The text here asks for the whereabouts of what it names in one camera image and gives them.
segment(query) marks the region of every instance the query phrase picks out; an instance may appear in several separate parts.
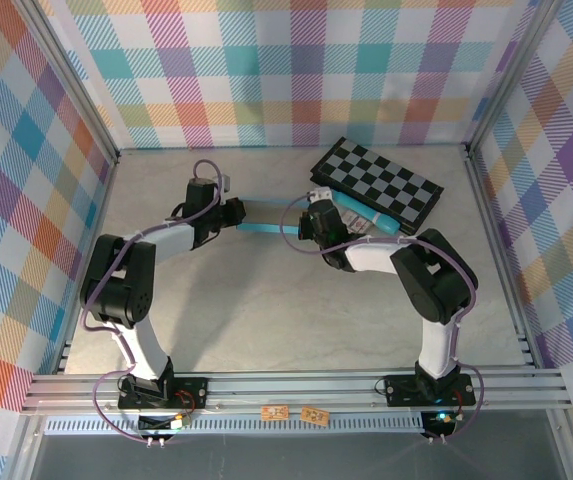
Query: metal rail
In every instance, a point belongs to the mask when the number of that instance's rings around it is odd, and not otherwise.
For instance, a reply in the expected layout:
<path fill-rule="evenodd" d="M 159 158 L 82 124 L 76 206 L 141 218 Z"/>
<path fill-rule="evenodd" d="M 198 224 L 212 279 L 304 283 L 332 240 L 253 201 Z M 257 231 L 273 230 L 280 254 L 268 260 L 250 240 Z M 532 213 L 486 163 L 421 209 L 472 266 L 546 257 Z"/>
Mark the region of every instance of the metal rail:
<path fill-rule="evenodd" d="M 111 419 L 120 428 L 138 433 L 137 415 L 113 415 Z M 327 427 L 289 418 L 280 422 L 264 422 L 258 414 L 252 415 L 200 415 L 193 414 L 192 422 L 175 432 L 181 435 L 336 435 L 338 433 L 421 433 L 424 431 L 421 413 L 339 413 L 333 415 Z M 54 415 L 49 416 L 44 435 L 116 435 L 99 415 Z"/>
<path fill-rule="evenodd" d="M 473 387 L 479 380 L 473 375 Z M 431 411 L 439 407 L 390 408 L 384 397 L 374 390 L 384 375 L 412 375 L 412 370 L 368 370 L 332 372 L 250 372 L 250 373 L 187 373 L 181 376 L 209 378 L 206 414 L 257 414 L 259 407 L 287 404 L 298 413 L 312 405 L 334 413 L 365 413 L 391 411 Z M 486 385 L 484 409 L 564 409 L 570 397 L 558 370 L 528 367 L 484 368 Z M 94 412 L 92 388 L 98 375 L 36 376 L 24 403 L 28 415 L 85 415 Z M 98 389 L 99 404 L 117 413 L 119 391 L 115 380 Z M 129 410 L 124 413 L 136 413 Z M 176 412 L 157 410 L 156 414 Z"/>

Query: aluminum frame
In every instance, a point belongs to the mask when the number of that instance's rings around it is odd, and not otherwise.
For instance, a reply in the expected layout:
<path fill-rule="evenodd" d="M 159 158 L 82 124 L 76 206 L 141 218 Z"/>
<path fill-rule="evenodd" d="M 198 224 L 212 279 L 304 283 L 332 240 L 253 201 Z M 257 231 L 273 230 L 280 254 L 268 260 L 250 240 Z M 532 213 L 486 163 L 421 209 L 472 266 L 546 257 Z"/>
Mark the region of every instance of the aluminum frame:
<path fill-rule="evenodd" d="M 120 428 L 133 430 L 138 415 L 121 414 L 113 419 Z M 160 433 L 147 430 L 147 433 Z M 319 427 L 303 422 L 298 418 L 289 418 L 279 422 L 264 422 L 256 414 L 237 415 L 200 415 L 193 414 L 192 422 L 175 433 L 184 435 L 337 435 L 347 433 L 422 433 L 424 432 L 421 413 L 389 412 L 336 414 L 328 427 Z M 44 435 L 114 435 L 115 432 L 97 415 L 49 416 L 44 427 Z"/>
<path fill-rule="evenodd" d="M 513 58 L 506 68 L 497 91 L 491 98 L 488 107 L 473 132 L 470 140 L 470 150 L 476 151 L 484 142 L 499 115 L 506 106 L 510 95 L 521 80 L 546 30 L 555 19 L 564 0 L 540 0 L 537 10 L 527 27 L 526 32 L 517 45 Z"/>
<path fill-rule="evenodd" d="M 473 372 L 473 387 L 479 380 Z M 570 408 L 570 397 L 558 370 L 529 367 L 490 367 L 481 370 L 486 384 L 483 409 L 525 410 Z M 389 374 L 413 375 L 413 370 L 363 370 L 319 372 L 185 373 L 182 377 L 209 378 L 204 414 L 258 414 L 262 405 L 287 404 L 291 413 L 314 405 L 331 413 L 439 411 L 439 407 L 386 405 L 374 386 Z M 28 415 L 88 415 L 95 412 L 92 387 L 99 375 L 38 375 L 28 391 L 23 413 Z M 119 390 L 115 381 L 98 389 L 99 404 L 108 413 L 117 410 Z M 124 413 L 137 413 L 126 410 Z M 156 414 L 176 411 L 156 410 Z"/>
<path fill-rule="evenodd" d="M 548 13 L 552 14 L 554 18 L 560 6 L 561 3 L 554 8 L 554 12 L 551 13 L 551 11 L 548 11 Z M 506 251 L 501 248 L 501 236 L 497 228 L 497 223 L 494 221 L 490 197 L 484 188 L 482 173 L 476 161 L 477 151 L 471 150 L 470 153 L 467 153 L 463 148 L 462 152 L 466 172 L 473 187 L 475 201 L 482 216 L 486 236 L 488 237 L 497 272 L 502 283 L 502 288 L 504 289 L 504 296 L 515 325 L 515 331 L 522 345 L 522 352 L 526 360 L 528 360 L 528 355 L 530 355 L 531 364 L 540 370 L 544 365 L 543 358 L 537 348 L 532 328 L 526 320 L 526 312 L 517 285 L 511 274 L 508 256 Z M 573 479 L 573 410 L 567 409 L 561 411 L 547 409 L 546 412 L 564 470 L 568 478 Z"/>
<path fill-rule="evenodd" d="M 24 480 L 32 476 L 42 442 L 46 418 L 20 415 L 10 444 L 12 452 L 4 467 L 1 480 Z"/>
<path fill-rule="evenodd" d="M 106 183 L 106 193 L 104 194 L 104 198 L 102 198 L 101 206 L 99 207 L 99 213 L 97 218 L 95 219 L 95 223 L 92 228 L 92 235 L 90 236 L 88 245 L 86 246 L 86 250 L 90 252 L 90 249 L 95 242 L 97 241 L 97 237 L 99 237 L 102 231 L 102 225 L 104 224 L 104 219 L 106 218 L 106 211 L 108 210 L 108 202 L 110 199 L 110 195 L 113 191 L 113 186 L 115 184 L 115 177 L 117 176 L 117 168 L 119 166 L 119 162 L 112 164 L 108 170 L 108 181 Z M 88 265 L 90 264 L 90 255 L 86 255 L 82 260 L 82 266 L 79 269 L 79 275 L 82 272 L 86 272 L 88 269 Z M 66 319 L 63 323 L 63 328 L 57 335 L 57 339 L 55 340 L 55 354 L 50 361 L 49 370 L 53 373 L 57 373 L 59 368 L 62 364 L 62 360 L 65 361 L 65 358 L 68 358 L 68 353 L 70 352 L 70 346 L 73 340 L 73 335 L 75 334 L 75 328 L 77 327 L 77 319 L 82 310 L 81 302 L 79 301 L 79 292 L 81 290 L 81 277 L 78 281 L 78 285 L 75 288 L 75 294 L 71 296 L 69 300 L 69 305 L 66 311 L 69 313 L 66 316 Z"/>
<path fill-rule="evenodd" d="M 46 55 L 48 63 L 62 82 L 64 90 L 69 94 L 102 153 L 113 163 L 117 163 L 119 158 L 117 144 L 37 0 L 13 0 L 13 4 Z"/>

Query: plaid wallpaper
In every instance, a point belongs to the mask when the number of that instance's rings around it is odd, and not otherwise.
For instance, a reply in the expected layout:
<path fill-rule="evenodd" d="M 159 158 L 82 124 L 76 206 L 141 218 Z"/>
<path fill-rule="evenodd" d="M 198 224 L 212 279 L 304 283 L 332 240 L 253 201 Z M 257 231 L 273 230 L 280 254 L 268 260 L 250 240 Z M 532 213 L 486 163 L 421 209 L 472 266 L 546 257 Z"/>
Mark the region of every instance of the plaid wallpaper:
<path fill-rule="evenodd" d="M 537 0 L 41 0 L 124 148 L 461 143 Z"/>
<path fill-rule="evenodd" d="M 108 168 L 11 0 L 0 0 L 0 475 L 74 295 Z"/>
<path fill-rule="evenodd" d="M 573 0 L 483 148 L 486 187 L 528 319 L 573 397 Z"/>

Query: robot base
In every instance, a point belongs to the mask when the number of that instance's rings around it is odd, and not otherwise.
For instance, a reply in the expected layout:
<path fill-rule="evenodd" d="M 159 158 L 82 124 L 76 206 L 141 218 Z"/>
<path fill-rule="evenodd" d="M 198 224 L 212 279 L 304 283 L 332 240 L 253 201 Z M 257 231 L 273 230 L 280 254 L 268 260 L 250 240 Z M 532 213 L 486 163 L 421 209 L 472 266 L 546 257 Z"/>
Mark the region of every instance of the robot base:
<path fill-rule="evenodd" d="M 461 395 L 462 406 L 469 407 L 476 403 L 470 375 L 463 373 L 457 375 L 436 401 L 426 398 L 425 393 L 417 388 L 415 375 L 386 376 L 384 387 L 389 407 L 458 407 L 460 399 L 457 398 L 455 391 Z"/>
<path fill-rule="evenodd" d="M 195 410 L 206 407 L 208 379 L 202 377 L 171 377 L 166 386 L 168 398 L 155 398 L 138 388 L 135 377 L 124 377 L 117 407 L 120 410 Z"/>

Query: chessboard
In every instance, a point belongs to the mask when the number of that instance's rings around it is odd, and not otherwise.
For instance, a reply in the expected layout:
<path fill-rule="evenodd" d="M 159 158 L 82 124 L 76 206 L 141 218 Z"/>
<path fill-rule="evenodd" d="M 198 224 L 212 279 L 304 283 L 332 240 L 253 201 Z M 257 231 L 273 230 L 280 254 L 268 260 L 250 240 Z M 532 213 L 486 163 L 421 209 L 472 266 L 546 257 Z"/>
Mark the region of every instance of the chessboard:
<path fill-rule="evenodd" d="M 343 137 L 311 173 L 314 183 L 389 215 L 408 235 L 417 232 L 444 191 L 421 175 Z"/>

